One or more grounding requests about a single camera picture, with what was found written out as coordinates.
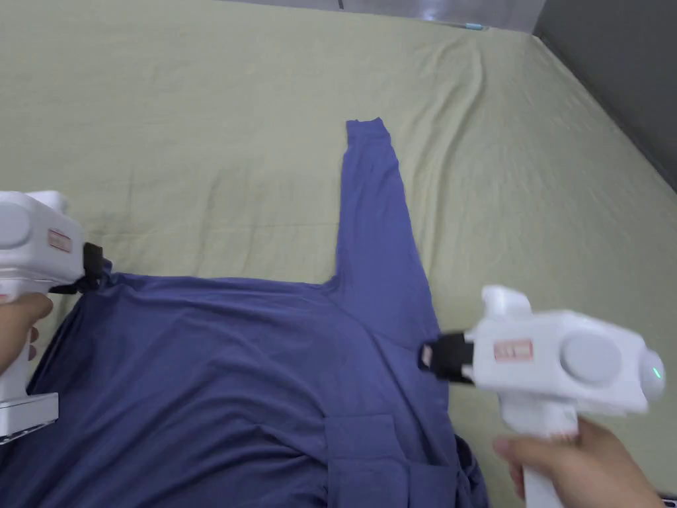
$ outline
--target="bed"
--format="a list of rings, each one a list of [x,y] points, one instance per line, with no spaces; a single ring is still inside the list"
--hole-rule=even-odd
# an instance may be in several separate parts
[[[440,326],[481,287],[645,336],[677,360],[677,195],[536,38],[211,0],[0,3],[5,190],[53,188],[117,270],[323,282],[345,120],[382,117]],[[41,324],[46,347],[72,298]],[[677,396],[609,419],[677,486]],[[450,415],[495,499],[496,397]]]

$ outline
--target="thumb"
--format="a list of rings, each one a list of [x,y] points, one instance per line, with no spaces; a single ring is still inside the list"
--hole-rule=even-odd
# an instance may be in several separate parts
[[[494,441],[494,450],[511,464],[551,476],[562,446],[537,438],[498,438]]]

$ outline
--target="sticker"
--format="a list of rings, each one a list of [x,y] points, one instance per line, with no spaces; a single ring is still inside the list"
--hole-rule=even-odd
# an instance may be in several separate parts
[[[528,339],[497,342],[494,344],[494,358],[497,362],[531,362],[533,342]]]
[[[47,241],[49,245],[60,251],[70,254],[72,250],[72,241],[65,234],[57,230],[47,230]]]

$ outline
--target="wrinkled fabric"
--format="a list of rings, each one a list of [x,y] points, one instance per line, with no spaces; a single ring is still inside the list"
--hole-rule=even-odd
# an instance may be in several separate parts
[[[3,506],[484,507],[417,367],[439,333],[390,136],[347,123],[324,284],[112,273],[29,391],[60,419],[0,450]]]

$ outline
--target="hand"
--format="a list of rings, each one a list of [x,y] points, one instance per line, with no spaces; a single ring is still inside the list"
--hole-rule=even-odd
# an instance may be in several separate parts
[[[29,333],[31,342],[37,340],[38,330],[33,325],[46,317],[51,308],[51,300],[36,293],[0,305],[0,375],[19,357]],[[30,349],[29,358],[32,358],[35,348]]]
[[[510,464],[524,499],[524,467],[552,480],[566,508],[662,508],[663,502],[623,444],[580,419],[577,446],[535,438],[498,438],[494,450]]]

